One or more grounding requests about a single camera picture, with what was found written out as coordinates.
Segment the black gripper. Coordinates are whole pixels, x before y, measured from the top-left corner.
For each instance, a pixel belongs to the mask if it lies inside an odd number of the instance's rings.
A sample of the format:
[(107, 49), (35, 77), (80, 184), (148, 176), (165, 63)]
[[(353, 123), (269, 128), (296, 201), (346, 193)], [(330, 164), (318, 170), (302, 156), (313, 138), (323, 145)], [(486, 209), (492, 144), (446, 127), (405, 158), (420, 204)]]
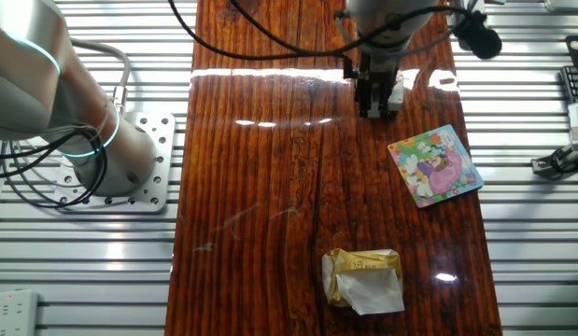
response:
[(357, 102), (362, 118), (388, 118), (388, 99), (397, 81), (401, 65), (400, 58), (387, 54), (372, 55), (361, 53), (354, 65), (350, 58), (343, 59), (344, 78), (359, 83)]

